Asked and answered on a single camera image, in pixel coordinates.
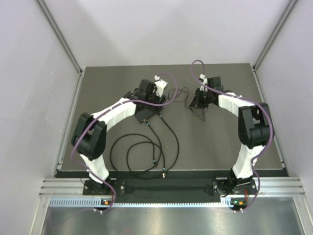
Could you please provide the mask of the dark grey network switch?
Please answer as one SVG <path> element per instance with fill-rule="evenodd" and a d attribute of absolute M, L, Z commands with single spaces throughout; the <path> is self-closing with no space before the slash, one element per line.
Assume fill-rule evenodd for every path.
<path fill-rule="evenodd" d="M 163 108 L 161 107 L 152 107 L 152 108 L 136 108 L 135 118 L 139 123 L 143 123 L 144 120 L 148 120 L 156 114 L 159 114 Z"/>

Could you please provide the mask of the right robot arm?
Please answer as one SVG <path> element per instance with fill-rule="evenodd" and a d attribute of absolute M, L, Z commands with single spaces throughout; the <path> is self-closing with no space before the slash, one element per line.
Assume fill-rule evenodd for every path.
<path fill-rule="evenodd" d="M 254 103 L 232 91 L 224 90 L 221 78 L 199 76 L 201 86 L 196 89 L 189 108 L 207 108 L 214 104 L 238 118 L 238 137 L 241 142 L 236 163 L 231 168 L 227 182 L 217 186 L 222 196 L 230 192 L 241 193 L 251 183 L 257 156 L 272 140 L 274 129 L 271 124 L 269 106 Z"/>

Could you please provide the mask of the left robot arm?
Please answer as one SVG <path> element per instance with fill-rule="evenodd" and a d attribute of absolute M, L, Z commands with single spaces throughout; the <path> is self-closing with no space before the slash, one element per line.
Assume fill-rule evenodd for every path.
<path fill-rule="evenodd" d="M 112 106 L 91 115 L 80 115 L 71 144 L 83 159 L 89 180 L 100 194 L 108 193 L 111 188 L 109 171 L 103 159 L 107 132 L 128 117 L 135 116 L 139 123 L 143 123 L 161 111 L 161 105 L 166 100 L 163 92 L 167 84 L 158 76 L 154 82 L 143 79 L 138 88 L 126 93 Z"/>

